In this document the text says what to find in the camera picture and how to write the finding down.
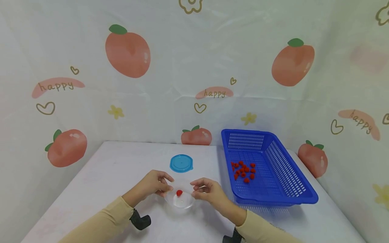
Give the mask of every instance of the heart drawing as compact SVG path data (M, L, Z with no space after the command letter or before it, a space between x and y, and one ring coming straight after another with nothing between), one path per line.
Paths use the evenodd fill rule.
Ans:
M47 102L46 105L44 105L44 106L38 103L36 105L36 107L37 107L37 110L44 115L52 115L55 111L55 104L54 104L54 102L51 102L51 101Z
M72 73L74 75L77 75L80 72L80 70L78 70L77 68L74 68L73 66L70 67L70 70L72 71Z
M384 115L384 118L382 119L382 124L388 125L389 124L389 113L386 113Z
M343 132L343 129L344 129L343 126L338 126L338 121L337 121L336 119L334 119L334 120L331 122L331 132L332 132L332 134L337 135L337 134Z
M230 80L230 84L234 85L236 82L237 82L237 80L234 77L232 77Z
M194 110L195 110L197 113L199 113L199 114L203 113L203 112L205 111L205 109L207 108L207 105L206 105L206 104L199 105L198 103L195 103L194 106L195 106L195 107L194 107Z

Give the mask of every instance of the white backdrop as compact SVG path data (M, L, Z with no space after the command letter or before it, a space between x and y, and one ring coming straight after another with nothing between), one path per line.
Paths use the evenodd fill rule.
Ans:
M0 0L4 242L102 141L221 145L224 128L273 132L296 153L323 145L300 158L325 162L319 182L368 242L387 242L388 2L191 2Z

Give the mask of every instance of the beige sleeve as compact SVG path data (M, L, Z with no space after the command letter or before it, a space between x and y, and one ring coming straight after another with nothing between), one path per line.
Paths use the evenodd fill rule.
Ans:
M244 224L236 229L247 243L301 243L291 234L274 227L249 210Z
M122 197L80 224L59 243L106 243L130 224L134 209Z

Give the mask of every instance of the blue lid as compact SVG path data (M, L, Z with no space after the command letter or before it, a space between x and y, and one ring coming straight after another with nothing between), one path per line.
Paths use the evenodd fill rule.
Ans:
M193 159L186 154L179 154L170 160L170 168L177 173L185 173L193 169Z

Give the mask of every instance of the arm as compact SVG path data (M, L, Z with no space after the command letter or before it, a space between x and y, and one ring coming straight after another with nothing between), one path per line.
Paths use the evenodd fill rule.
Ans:
M59 243L103 243L122 233L133 213L122 197L93 215L67 234Z
M150 171L136 186L106 208L73 229L59 243L105 243L130 224L134 207L155 193L165 197L173 188L165 180L174 179L163 171Z
M219 183L201 178L191 182L195 199L209 202L220 214L236 225L239 234L247 243L300 243L301 241L267 222L251 211L233 204Z

